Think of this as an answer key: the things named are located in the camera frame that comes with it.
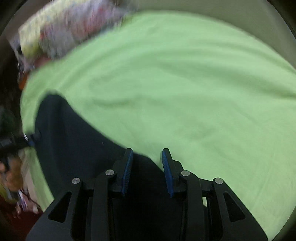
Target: silver screw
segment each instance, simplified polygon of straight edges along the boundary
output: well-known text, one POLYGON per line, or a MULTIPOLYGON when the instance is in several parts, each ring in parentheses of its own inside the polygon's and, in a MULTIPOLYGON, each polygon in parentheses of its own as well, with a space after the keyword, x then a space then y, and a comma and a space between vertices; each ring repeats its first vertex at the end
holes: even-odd
POLYGON ((181 175, 184 176, 184 177, 187 177, 187 176, 190 175, 190 172, 189 172, 189 171, 186 171, 186 170, 183 170, 183 171, 181 172, 181 175))
POLYGON ((112 175, 114 174, 114 171, 113 171, 112 169, 109 169, 109 170, 107 170, 107 171, 105 172, 105 174, 106 174, 107 176, 112 176, 112 175))
POLYGON ((73 179, 72 179, 72 183, 73 183, 73 184, 78 184, 78 183, 80 183, 80 178, 79 178, 79 177, 73 178, 73 179))
POLYGON ((217 178, 215 178, 215 183, 220 185, 223 183, 223 180, 221 178, 217 177, 217 178))

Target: human hand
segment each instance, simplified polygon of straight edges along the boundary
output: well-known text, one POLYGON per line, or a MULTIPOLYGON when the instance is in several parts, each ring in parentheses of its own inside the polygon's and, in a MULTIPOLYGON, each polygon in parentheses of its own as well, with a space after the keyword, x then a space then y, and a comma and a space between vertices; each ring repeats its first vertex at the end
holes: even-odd
POLYGON ((2 178, 2 183, 12 192, 17 192, 23 187, 23 178, 21 174, 22 160, 19 157, 13 157, 9 161, 10 170, 5 173, 6 168, 3 163, 0 163, 0 172, 5 173, 5 179, 2 178))

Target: light green fabric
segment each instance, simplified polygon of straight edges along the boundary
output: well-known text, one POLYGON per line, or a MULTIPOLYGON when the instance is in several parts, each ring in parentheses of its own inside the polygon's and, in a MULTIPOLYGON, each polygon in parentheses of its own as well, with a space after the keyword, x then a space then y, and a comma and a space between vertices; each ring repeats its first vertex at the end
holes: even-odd
MULTIPOLYGON (((25 132, 58 93, 97 130, 159 166, 168 147, 198 177, 223 178, 271 240, 296 205, 296 71, 223 22, 146 12, 49 63, 22 96, 25 132)), ((52 196, 31 159, 38 197, 52 196)))

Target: black fabric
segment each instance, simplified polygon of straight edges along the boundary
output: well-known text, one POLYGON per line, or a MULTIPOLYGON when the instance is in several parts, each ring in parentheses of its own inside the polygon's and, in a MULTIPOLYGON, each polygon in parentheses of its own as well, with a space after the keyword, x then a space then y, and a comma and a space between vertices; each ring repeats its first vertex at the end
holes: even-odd
MULTIPOLYGON (((43 100, 35 126, 41 132, 37 155, 54 196, 74 177, 86 180, 110 169, 125 152, 58 95, 43 100)), ((169 197, 163 172, 145 156, 134 154, 128 193, 113 209, 118 240, 179 239, 182 203, 169 197)))

